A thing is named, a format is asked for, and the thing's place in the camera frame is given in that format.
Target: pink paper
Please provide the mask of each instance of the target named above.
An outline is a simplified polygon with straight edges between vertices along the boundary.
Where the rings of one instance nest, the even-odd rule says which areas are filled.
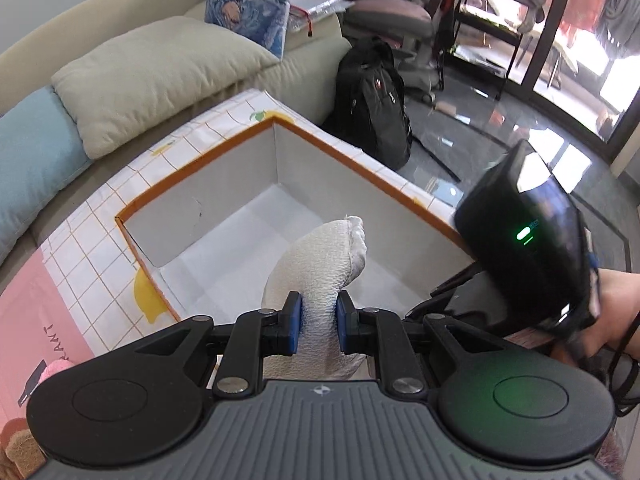
[[[37,250],[0,296],[0,430],[25,415],[44,366],[93,357]]]

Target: white cloth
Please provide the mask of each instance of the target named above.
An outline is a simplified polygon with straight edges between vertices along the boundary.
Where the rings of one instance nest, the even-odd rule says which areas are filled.
[[[290,291],[302,295],[298,352],[264,360],[265,378],[347,380],[363,355],[344,355],[338,345],[335,301],[366,262],[362,220],[349,216],[323,224],[297,240],[282,255],[267,280],[262,307],[281,310]]]

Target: green led light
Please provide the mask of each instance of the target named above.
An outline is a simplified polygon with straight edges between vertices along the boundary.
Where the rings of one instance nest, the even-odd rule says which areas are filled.
[[[527,236],[531,232],[531,227],[526,226],[522,231],[516,234],[516,238],[518,240],[522,240],[525,236]]]

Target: gray ribbed surface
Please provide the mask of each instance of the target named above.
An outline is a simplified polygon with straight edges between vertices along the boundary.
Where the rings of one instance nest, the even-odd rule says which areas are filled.
[[[518,472],[459,450],[427,407],[385,397],[376,383],[270,381],[260,396],[224,402],[180,449],[124,470],[49,462],[37,480],[611,479],[593,462]]]

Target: black cable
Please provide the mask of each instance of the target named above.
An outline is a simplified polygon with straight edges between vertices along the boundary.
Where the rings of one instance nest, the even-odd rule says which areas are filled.
[[[607,373],[598,366],[599,362],[596,361],[595,357],[587,357],[586,352],[584,351],[584,342],[580,333],[575,333],[569,336],[569,338],[564,342],[564,348],[571,359],[573,359],[582,370],[594,376],[610,390],[610,380]]]
[[[444,171],[447,172],[447,174],[453,179],[453,182],[456,184],[460,183],[460,177],[457,176],[454,171],[447,166],[444,162],[442,162],[435,153],[433,153],[429,148],[427,148],[424,143],[418,138],[416,137],[414,134],[411,134],[411,138],[412,140],[415,140],[415,142],[417,142],[418,144],[420,144],[420,147],[427,152],[427,154],[435,161],[435,163],[440,166]]]
[[[626,346],[631,341],[631,338],[638,330],[640,326],[640,313],[636,315],[636,318],[633,320],[633,323],[626,330],[624,337],[620,340],[620,344],[616,349],[615,354],[613,354],[613,359],[609,365],[609,370],[607,371],[609,375],[609,384],[613,383],[613,373],[620,362],[620,357],[622,356],[622,352],[625,351]],[[625,381],[620,385],[620,387],[613,391],[610,390],[611,396],[616,404],[616,415],[617,416],[625,416],[631,413],[631,411],[635,408],[636,404],[640,402],[640,399],[625,399],[626,394],[629,393],[629,390],[633,387],[636,379],[638,378],[638,361],[632,359],[631,371],[629,375],[626,377]]]

